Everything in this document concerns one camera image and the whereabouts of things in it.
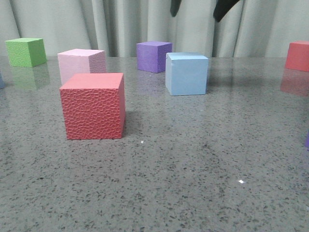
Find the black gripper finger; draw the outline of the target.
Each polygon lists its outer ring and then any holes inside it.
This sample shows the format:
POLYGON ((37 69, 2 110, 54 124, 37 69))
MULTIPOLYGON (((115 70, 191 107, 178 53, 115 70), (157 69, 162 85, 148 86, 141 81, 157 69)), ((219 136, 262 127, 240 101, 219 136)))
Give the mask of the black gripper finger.
POLYGON ((220 22, 229 10, 239 2, 239 0, 217 0, 213 11, 213 18, 216 22, 220 22))
POLYGON ((182 0, 171 0, 170 3, 170 14, 175 17, 179 11, 182 0))

